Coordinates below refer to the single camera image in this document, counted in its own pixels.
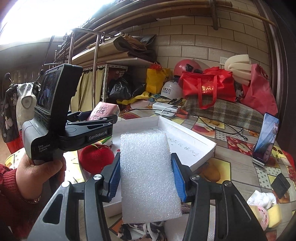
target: brick wall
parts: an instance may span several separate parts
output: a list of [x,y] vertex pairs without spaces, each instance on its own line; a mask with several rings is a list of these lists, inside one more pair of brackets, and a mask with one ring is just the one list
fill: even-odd
[[[231,1],[233,7],[258,13],[251,0]],[[213,29],[211,17],[181,16],[159,19],[157,22],[134,26],[123,31],[134,36],[156,34],[151,46],[157,61],[174,69],[185,58],[194,59],[205,69],[219,66],[220,56],[248,54],[252,63],[260,64],[269,74],[269,55],[263,24],[245,15],[218,10],[219,29]],[[134,68],[142,79],[146,69]]]

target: hand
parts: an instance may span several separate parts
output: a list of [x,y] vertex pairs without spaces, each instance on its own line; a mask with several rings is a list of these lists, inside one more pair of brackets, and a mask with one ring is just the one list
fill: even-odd
[[62,183],[65,179],[66,161],[54,160],[43,163],[39,166],[34,165],[34,162],[25,154],[15,174],[17,187],[22,197],[26,200],[35,200],[39,198],[42,192],[42,185],[50,177],[58,171],[58,180]]

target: white box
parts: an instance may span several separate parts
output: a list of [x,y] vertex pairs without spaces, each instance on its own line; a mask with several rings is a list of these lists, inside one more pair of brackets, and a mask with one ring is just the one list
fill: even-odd
[[[120,135],[162,131],[168,137],[171,153],[177,153],[181,163],[195,171],[214,155],[216,143],[171,120],[160,116],[118,121],[113,126],[112,151],[120,150]],[[103,203],[106,217],[121,213],[121,188],[110,203]]]

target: floral jacket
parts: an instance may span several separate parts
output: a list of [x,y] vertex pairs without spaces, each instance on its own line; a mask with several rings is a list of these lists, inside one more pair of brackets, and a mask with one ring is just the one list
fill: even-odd
[[0,111],[1,134],[5,143],[11,142],[19,136],[16,117],[17,98],[17,85],[13,85],[5,92]]

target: beige curtain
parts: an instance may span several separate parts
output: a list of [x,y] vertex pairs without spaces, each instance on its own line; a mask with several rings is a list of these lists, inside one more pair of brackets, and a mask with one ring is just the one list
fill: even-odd
[[[96,71],[96,105],[99,103],[102,95],[102,85],[105,69],[98,69]],[[84,72],[79,80],[77,91],[71,99],[71,110],[88,111],[92,110],[92,74],[93,71]]]

